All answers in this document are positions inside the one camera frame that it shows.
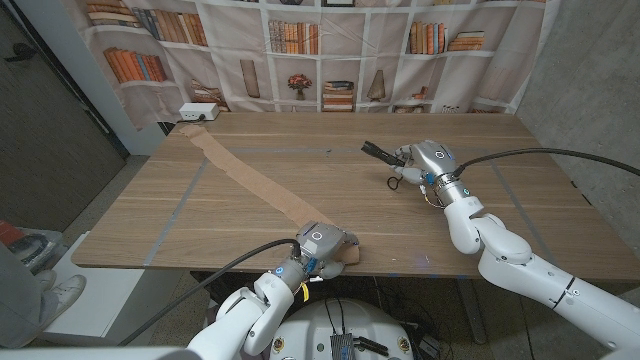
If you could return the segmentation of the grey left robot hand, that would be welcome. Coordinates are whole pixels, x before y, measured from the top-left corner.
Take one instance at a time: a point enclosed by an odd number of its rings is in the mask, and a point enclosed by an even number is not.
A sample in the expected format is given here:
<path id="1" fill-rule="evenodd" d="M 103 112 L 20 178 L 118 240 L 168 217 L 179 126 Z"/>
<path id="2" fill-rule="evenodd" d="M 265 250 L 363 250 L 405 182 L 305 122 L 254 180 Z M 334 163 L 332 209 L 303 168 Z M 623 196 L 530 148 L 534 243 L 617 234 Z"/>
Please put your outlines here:
<path id="1" fill-rule="evenodd" d="M 346 266 L 360 261 L 356 235 L 332 224 L 311 221 L 300 229 L 296 240 L 300 244 L 299 262 L 310 277 L 332 279 Z"/>

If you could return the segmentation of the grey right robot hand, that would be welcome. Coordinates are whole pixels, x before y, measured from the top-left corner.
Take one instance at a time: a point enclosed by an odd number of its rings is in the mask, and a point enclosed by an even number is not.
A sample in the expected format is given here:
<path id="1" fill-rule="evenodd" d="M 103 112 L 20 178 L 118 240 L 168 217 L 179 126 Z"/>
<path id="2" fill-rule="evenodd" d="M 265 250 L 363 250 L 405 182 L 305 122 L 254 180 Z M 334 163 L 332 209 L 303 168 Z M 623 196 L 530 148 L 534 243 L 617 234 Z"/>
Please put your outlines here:
<path id="1" fill-rule="evenodd" d="M 405 165 L 391 166 L 390 169 L 414 185 L 424 184 L 428 174 L 436 179 L 456 169 L 455 158 L 449 148 L 432 140 L 403 145 L 395 150 L 394 155 Z"/>

